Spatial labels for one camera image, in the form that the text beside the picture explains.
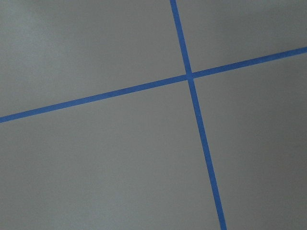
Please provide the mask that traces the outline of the blue tape grid lines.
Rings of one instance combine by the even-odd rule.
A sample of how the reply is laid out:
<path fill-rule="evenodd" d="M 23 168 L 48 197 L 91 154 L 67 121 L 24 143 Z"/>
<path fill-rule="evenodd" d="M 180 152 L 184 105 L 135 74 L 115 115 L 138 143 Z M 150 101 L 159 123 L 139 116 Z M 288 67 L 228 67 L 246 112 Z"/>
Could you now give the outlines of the blue tape grid lines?
<path fill-rule="evenodd" d="M 243 60 L 240 62 L 235 62 L 235 63 L 231 63 L 227 65 L 222 65 L 222 66 L 218 66 L 218 67 L 214 67 L 210 69 L 193 72 L 191 68 L 191 64 L 190 64 L 186 41 L 184 38 L 184 32 L 183 32 L 182 23 L 180 20 L 177 2 L 175 0 L 170 1 L 170 6 L 171 6 L 172 14 L 173 14 L 173 19 L 174 19 L 174 23 L 175 23 L 175 27 L 177 31 L 178 42 L 180 46 L 184 68 L 185 68 L 184 75 L 179 75 L 179 76 L 175 76 L 171 78 L 152 81 L 149 83 L 139 84 L 139 85 L 123 88 L 123 89 L 118 89 L 118 90 L 105 92 L 101 94 L 96 94 L 93 96 L 88 96 L 88 97 L 79 98 L 79 99 L 66 101 L 62 103 L 52 104 L 52 105 L 48 105 L 48 106 L 44 106 L 44 107 L 40 107 L 36 109 L 31 109 L 31 110 L 11 114 L 11 115 L 6 115 L 6 116 L 2 116 L 0 118 L 0 121 L 2 123 L 5 123 L 5 122 L 13 121 L 13 120 L 22 119 L 25 117 L 30 117 L 30 116 L 34 116 L 38 114 L 49 113 L 51 111 L 74 107 L 74 106 L 78 106 L 81 104 L 92 103 L 92 102 L 101 101 L 101 100 L 108 99 L 108 98 L 118 97 L 118 96 L 130 94 L 130 93 L 140 92 L 140 91 L 144 91 L 148 89 L 153 89 L 153 88 L 157 88 L 157 87 L 161 87 L 165 85 L 170 85 L 170 84 L 186 81 L 189 85 L 189 92 L 190 92 L 194 114 L 195 114 L 198 131 L 199 131 L 199 135 L 201 139 L 203 155 L 204 155 L 204 159 L 206 163 L 206 168 L 208 171 L 208 176 L 210 179 L 210 184 L 211 184 L 211 189 L 213 193 L 213 198 L 214 198 L 215 208 L 216 208 L 216 212 L 217 212 L 217 216 L 219 220 L 220 229 L 225 230 L 227 229 L 227 224 L 226 224 L 226 220 L 224 216 L 218 183 L 217 183 L 215 172 L 214 172 L 214 166 L 212 162 L 212 157 L 211 157 L 207 135 L 205 131 L 205 125 L 204 125 L 202 114 L 201 114 L 201 108 L 200 108 L 199 99 L 198 99 L 194 80 L 196 78 L 202 78 L 202 77 L 210 76 L 210 75 L 217 74 L 217 73 L 228 72 L 230 70 L 240 69 L 244 67 L 258 65 L 261 63 L 265 63 L 265 62 L 271 62 L 271 61 L 282 59 L 282 58 L 288 58 L 292 56 L 305 54 L 307 52 L 307 48 L 300 47 L 300 48 L 296 48 L 292 50 L 287 50 L 284 52 L 279 52 L 275 54 L 270 54 L 266 56 L 261 56 L 257 58 Z"/>

